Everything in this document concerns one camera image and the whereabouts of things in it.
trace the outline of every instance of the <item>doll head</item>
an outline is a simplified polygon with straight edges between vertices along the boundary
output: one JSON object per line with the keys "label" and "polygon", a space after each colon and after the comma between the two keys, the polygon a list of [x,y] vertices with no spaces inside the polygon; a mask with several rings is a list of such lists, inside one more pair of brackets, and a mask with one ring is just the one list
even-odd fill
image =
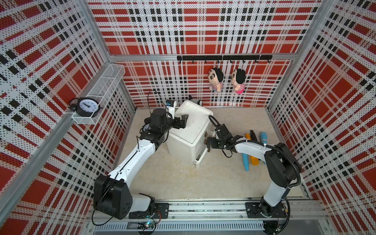
{"label": "doll head", "polygon": [[223,72],[219,68],[212,68],[208,74],[209,82],[213,85],[218,85],[223,81]]}
{"label": "doll head", "polygon": [[240,68],[235,69],[231,74],[231,83],[236,87],[240,86],[246,80],[246,72]]}

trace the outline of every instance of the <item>beige floor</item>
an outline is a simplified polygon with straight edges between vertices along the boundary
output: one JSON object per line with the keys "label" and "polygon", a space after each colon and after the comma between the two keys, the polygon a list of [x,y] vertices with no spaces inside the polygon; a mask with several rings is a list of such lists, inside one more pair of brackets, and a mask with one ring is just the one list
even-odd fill
{"label": "beige floor", "polygon": [[[257,138],[262,131],[268,135],[269,144],[277,144],[278,138],[273,130],[264,108],[210,108],[214,117],[225,123],[233,135],[244,135],[250,129]],[[138,109],[133,119],[123,152],[122,162],[136,146],[136,135],[149,117],[148,109]],[[260,161],[258,166],[244,169],[240,153],[226,158],[221,150],[212,149],[204,156],[199,169],[185,165],[171,156],[166,144],[145,162],[135,176],[130,191],[145,193],[155,199],[200,199],[200,198],[247,198],[261,197],[267,191],[270,177],[266,165]],[[299,187],[294,187],[289,196],[303,196]]]}

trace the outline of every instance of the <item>plaid wall panel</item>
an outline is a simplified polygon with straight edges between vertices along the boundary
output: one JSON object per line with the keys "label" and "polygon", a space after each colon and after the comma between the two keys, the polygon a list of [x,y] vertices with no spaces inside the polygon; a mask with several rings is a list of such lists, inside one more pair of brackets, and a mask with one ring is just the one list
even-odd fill
{"label": "plaid wall panel", "polygon": [[321,3],[87,2],[113,55],[294,53]]}
{"label": "plaid wall panel", "polygon": [[[137,107],[147,107],[147,94],[152,89],[160,92],[163,102],[173,99],[182,104],[193,98],[203,100],[207,106],[266,107],[290,61],[141,61],[118,62],[125,67],[124,81]],[[221,68],[223,91],[218,95],[211,90],[209,70]],[[231,73],[242,68],[246,71],[242,94],[236,94],[231,84]],[[154,92],[149,95],[150,106],[160,106],[160,98]]]}
{"label": "plaid wall panel", "polygon": [[74,1],[0,1],[0,193],[103,64]]}
{"label": "plaid wall panel", "polygon": [[78,235],[94,180],[108,174],[133,110],[116,88],[97,125],[74,124],[6,220],[0,234]]}
{"label": "plaid wall panel", "polygon": [[272,108],[340,234],[376,231],[376,1],[337,0]]}

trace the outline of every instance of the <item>plush toy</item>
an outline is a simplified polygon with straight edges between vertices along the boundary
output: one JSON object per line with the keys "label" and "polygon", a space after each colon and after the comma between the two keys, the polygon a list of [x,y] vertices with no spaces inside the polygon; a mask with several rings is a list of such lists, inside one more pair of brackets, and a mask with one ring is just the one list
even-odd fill
{"label": "plush toy", "polygon": [[219,68],[212,68],[208,74],[209,82],[212,84],[214,93],[221,92],[223,88],[223,72]]}
{"label": "plush toy", "polygon": [[234,85],[234,89],[237,94],[241,94],[245,90],[245,80],[246,72],[240,68],[236,69],[231,74],[231,83]]}

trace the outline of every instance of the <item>alarm clock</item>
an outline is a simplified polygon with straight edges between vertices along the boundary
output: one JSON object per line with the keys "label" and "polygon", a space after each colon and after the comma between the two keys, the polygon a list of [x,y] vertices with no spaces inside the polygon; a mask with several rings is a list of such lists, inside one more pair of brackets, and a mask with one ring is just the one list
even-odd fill
{"label": "alarm clock", "polygon": [[[77,100],[76,104],[71,104],[72,101]],[[83,97],[75,98],[69,102],[69,109],[73,112],[76,112],[82,117],[95,117],[100,110],[99,103],[92,98]]]}

